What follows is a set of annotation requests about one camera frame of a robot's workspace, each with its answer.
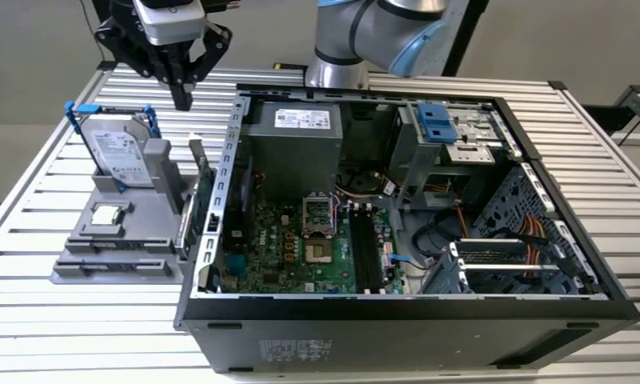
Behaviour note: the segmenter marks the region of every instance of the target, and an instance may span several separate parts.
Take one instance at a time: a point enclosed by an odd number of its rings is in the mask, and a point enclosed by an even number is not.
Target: metal slotted tabletop
[[[77,102],[157,108],[170,157],[196,172],[186,147],[201,135],[217,166],[237,82],[301,84],[294,70],[216,70],[190,112],[126,67],[98,71]],[[373,90],[503,97],[640,310],[640,173],[567,91],[547,82],[404,80],[373,74]],[[537,372],[216,375],[172,326],[180,286],[53,286],[52,264],[85,205],[93,162],[64,122],[0,207],[0,382],[533,382],[640,383],[640,323]]]

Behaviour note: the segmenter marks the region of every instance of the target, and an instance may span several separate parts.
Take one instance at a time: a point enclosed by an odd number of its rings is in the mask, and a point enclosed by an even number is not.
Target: blue drive bay latch
[[[424,129],[428,142],[456,142],[457,132],[448,110],[441,104],[417,104],[417,123]]]

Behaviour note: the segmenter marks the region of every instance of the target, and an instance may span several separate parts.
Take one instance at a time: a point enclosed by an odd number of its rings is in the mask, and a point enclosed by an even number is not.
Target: ram slot
[[[355,279],[359,293],[369,290],[379,293],[381,284],[380,256],[376,247],[372,212],[364,207],[352,209],[349,213],[351,250],[353,253]]]

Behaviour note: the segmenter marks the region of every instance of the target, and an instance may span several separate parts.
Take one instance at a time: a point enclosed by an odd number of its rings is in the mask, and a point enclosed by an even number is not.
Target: power supply label
[[[305,130],[329,130],[328,110],[277,110],[274,128],[301,128]]]
[[[152,178],[136,138],[126,132],[93,132],[98,155],[112,177],[128,186],[150,186]]]
[[[265,362],[325,362],[332,340],[258,340],[258,346]]]

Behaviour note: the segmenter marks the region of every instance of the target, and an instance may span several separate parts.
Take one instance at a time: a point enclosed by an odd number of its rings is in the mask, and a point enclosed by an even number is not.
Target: motherboard
[[[365,262],[355,261],[356,243],[369,247],[368,268],[379,273],[375,294],[401,294],[403,284],[395,254],[393,233],[385,210],[371,208],[369,231],[352,237],[351,205],[258,204],[253,208],[246,252],[225,257],[222,289],[250,294],[363,294]],[[308,224],[325,231],[308,230]]]

